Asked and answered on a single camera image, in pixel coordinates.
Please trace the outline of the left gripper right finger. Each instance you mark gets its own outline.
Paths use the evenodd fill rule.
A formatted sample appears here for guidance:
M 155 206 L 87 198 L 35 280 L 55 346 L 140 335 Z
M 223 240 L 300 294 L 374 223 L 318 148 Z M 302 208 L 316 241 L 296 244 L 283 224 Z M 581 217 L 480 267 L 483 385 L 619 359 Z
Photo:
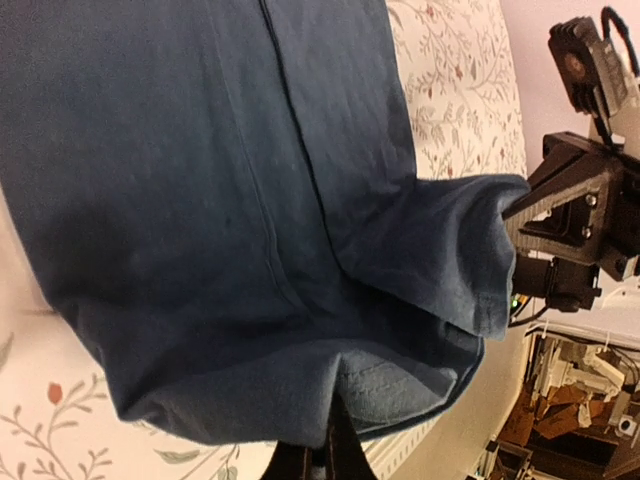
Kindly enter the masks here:
M 327 478 L 377 480 L 342 398 L 335 393 L 327 427 Z

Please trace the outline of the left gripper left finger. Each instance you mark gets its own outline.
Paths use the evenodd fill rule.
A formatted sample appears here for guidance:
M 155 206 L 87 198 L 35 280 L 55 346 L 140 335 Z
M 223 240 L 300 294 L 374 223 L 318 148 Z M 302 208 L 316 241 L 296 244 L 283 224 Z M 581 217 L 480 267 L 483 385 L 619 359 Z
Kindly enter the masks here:
M 324 480 L 325 448 L 278 442 L 261 480 Z

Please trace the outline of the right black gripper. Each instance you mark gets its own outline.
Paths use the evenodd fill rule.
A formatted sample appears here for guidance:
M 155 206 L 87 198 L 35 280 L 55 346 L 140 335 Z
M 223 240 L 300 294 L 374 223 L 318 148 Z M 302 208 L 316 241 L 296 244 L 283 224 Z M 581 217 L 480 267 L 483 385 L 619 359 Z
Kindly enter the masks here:
M 639 273 L 639 159 L 570 132 L 543 139 L 531 190 L 503 213 L 516 249 L 513 291 L 549 309 L 589 310 L 600 273 Z

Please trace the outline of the teal blue t-shirt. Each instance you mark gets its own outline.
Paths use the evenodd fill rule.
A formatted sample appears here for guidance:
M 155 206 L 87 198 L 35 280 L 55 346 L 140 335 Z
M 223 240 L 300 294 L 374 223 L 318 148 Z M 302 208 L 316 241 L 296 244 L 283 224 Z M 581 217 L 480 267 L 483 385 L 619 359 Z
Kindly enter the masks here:
M 120 418 L 306 447 L 459 398 L 529 190 L 417 176 L 381 1 L 5 1 L 1 186 Z

